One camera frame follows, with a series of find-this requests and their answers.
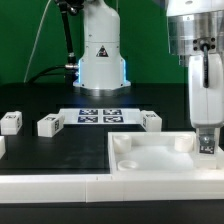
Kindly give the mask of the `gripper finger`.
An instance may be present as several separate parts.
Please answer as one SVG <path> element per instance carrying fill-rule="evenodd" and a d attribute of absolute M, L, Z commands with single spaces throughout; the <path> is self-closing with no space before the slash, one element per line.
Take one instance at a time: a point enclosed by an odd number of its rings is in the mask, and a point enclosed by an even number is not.
<path fill-rule="evenodd" d="M 201 144 L 213 144 L 215 142 L 214 128 L 200 128 L 199 141 Z"/>

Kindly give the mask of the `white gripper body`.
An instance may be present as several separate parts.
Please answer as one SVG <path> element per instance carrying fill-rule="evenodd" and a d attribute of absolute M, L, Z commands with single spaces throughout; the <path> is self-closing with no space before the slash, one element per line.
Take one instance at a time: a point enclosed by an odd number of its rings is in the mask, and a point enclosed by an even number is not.
<path fill-rule="evenodd" d="M 190 121 L 194 128 L 224 124 L 224 66 L 219 54 L 208 56 L 209 87 L 204 87 L 203 56 L 191 56 L 188 67 Z"/>

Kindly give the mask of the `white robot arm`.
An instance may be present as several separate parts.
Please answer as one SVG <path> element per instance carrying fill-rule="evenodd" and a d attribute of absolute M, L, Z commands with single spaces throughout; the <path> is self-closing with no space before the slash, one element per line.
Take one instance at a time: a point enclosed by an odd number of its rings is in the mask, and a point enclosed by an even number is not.
<path fill-rule="evenodd" d="M 224 0 L 163 0 L 169 52 L 188 69 L 190 120 L 200 144 L 224 126 Z M 120 18 L 104 0 L 84 3 L 84 55 L 74 85 L 90 94 L 126 87 Z"/>

